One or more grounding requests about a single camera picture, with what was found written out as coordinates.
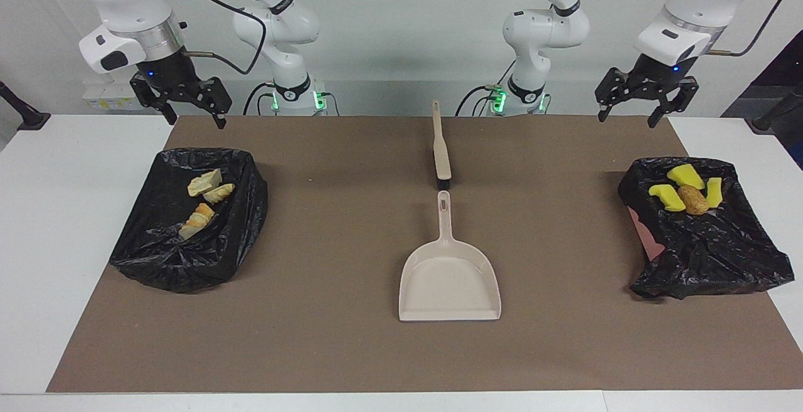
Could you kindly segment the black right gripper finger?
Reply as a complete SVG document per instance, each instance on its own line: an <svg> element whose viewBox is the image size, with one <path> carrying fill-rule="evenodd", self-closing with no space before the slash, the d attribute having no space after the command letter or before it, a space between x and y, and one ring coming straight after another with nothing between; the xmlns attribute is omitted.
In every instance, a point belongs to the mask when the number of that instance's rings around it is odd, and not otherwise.
<svg viewBox="0 0 803 412"><path fill-rule="evenodd" d="M174 125L177 122L178 116L175 113L172 105L169 104L166 95L156 95L152 87L149 85L146 78L141 73L132 75L129 81L135 97L137 97L141 106L151 107L163 115L169 125Z"/></svg>
<svg viewBox="0 0 803 412"><path fill-rule="evenodd" d="M188 100L193 106L212 115L219 130L226 127L226 115L232 106L232 99L220 78L213 76L209 80L189 82Z"/></svg>

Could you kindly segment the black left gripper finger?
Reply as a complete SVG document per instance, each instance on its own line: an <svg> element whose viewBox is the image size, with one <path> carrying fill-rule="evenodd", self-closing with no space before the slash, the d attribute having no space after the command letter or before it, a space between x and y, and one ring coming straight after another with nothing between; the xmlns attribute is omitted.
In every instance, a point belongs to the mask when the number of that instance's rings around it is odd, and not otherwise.
<svg viewBox="0 0 803 412"><path fill-rule="evenodd" d="M668 98L665 92L657 93L659 105L648 117L648 126L653 129L665 115L684 112L698 90L699 83L697 83L696 78L694 76L686 76L680 80L677 94L673 98Z"/></svg>
<svg viewBox="0 0 803 412"><path fill-rule="evenodd" d="M612 109L620 103L631 100L631 86L634 86L635 77L611 67L595 89L595 98L600 107L599 122L605 122Z"/></svg>

